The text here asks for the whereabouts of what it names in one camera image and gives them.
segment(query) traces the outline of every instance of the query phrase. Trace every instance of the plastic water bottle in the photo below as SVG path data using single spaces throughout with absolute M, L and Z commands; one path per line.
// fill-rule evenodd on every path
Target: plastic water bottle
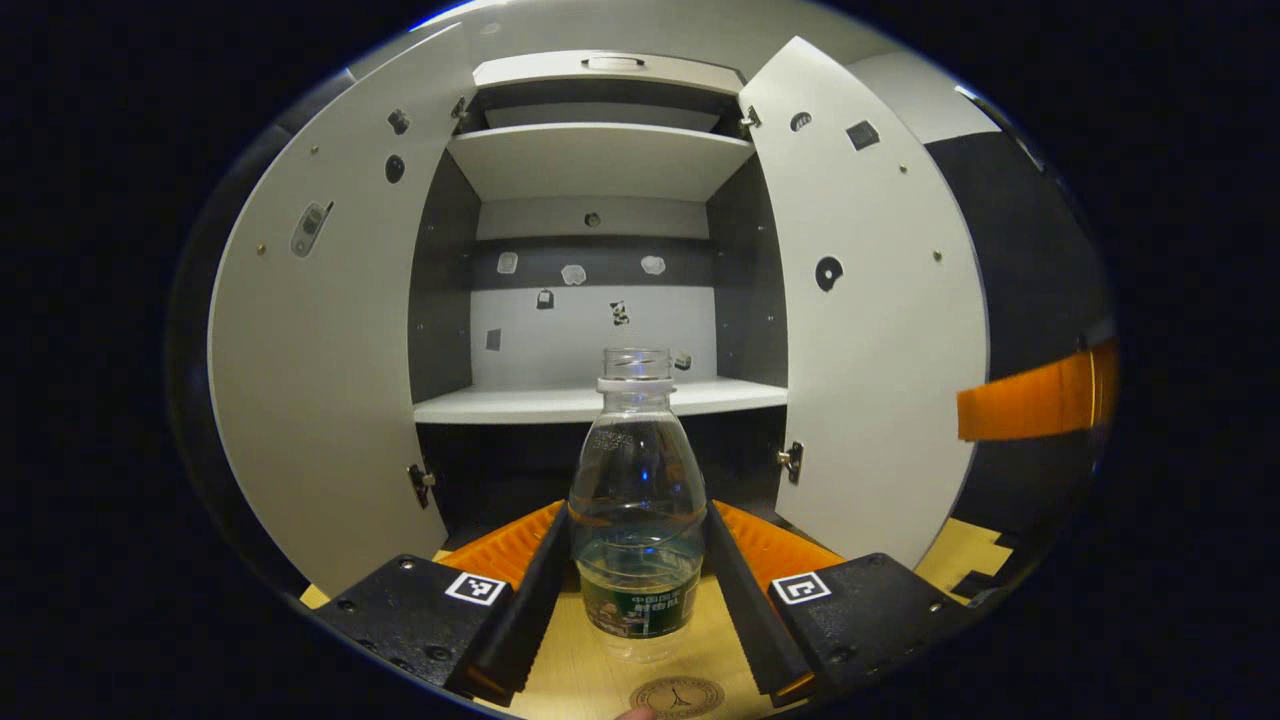
M 652 662 L 687 632 L 703 566 L 703 474 L 671 413 L 671 354 L 604 351 L 604 411 L 582 443 L 570 516 L 588 619 L 614 657 Z

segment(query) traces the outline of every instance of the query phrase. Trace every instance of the orange panel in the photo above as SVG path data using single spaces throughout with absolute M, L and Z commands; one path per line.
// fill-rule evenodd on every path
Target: orange panel
M 541 544 L 563 502 L 563 500 L 557 500 L 541 510 L 535 510 L 518 520 L 507 523 L 460 547 L 438 562 L 485 578 L 506 580 L 511 583 L 511 589 L 520 589 L 520 582 L 525 579 L 525 570 L 532 562 L 538 546 Z
M 1115 404 L 1108 341 L 1034 370 L 956 393 L 960 439 L 1019 439 L 1091 428 Z
M 748 568 L 751 569 L 751 577 L 763 593 L 768 593 L 769 583 L 778 578 L 812 573 L 845 561 L 835 552 L 750 512 L 718 500 L 712 502 L 724 518 L 733 542 L 737 543 Z

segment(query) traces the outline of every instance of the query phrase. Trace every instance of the round logo sticker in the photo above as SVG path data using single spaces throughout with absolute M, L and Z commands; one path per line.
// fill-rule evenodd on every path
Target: round logo sticker
M 658 720 L 698 717 L 724 702 L 724 688 L 701 678 L 660 678 L 631 693 L 631 707 L 650 707 Z

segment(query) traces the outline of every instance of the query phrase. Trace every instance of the black circular hole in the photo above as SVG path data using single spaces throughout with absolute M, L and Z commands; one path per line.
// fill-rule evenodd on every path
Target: black circular hole
M 856 647 L 841 646 L 831 651 L 828 660 L 831 662 L 849 662 L 855 655 L 858 655 Z
M 809 113 L 796 113 L 791 118 L 791 132 L 800 132 L 800 128 L 813 122 L 813 115 Z
M 387 159 L 387 182 L 396 184 L 402 177 L 404 177 L 404 160 L 399 155 L 392 155 Z
M 444 661 L 453 657 L 453 651 L 451 651 L 447 647 L 440 647 L 438 644 L 429 644 L 422 648 L 422 652 L 426 653 L 426 657 L 429 660 Z
M 845 274 L 845 268 L 840 264 L 840 260 L 828 255 L 818 260 L 818 266 L 814 268 L 813 274 L 818 282 L 818 287 L 823 292 L 831 292 L 831 288 L 836 286 L 836 281 Z

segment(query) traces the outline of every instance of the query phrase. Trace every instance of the white sticker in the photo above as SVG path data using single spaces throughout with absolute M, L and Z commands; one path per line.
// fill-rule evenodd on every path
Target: white sticker
M 667 261 L 657 255 L 645 255 L 640 259 L 640 266 L 650 275 L 660 275 L 667 269 Z
M 564 265 L 561 268 L 561 277 L 564 278 L 564 284 L 582 284 L 586 282 L 586 270 L 582 265 Z
M 503 580 L 462 573 L 458 579 L 453 580 L 449 589 L 444 591 L 444 594 L 476 605 L 493 605 L 506 585 L 507 583 Z
M 498 272 L 509 275 L 516 272 L 516 263 L 520 261 L 520 255 L 515 252 L 503 252 L 498 256 Z
M 773 589 L 778 591 L 778 597 L 787 605 L 799 605 L 831 594 L 831 591 L 817 573 L 778 578 L 773 580 Z

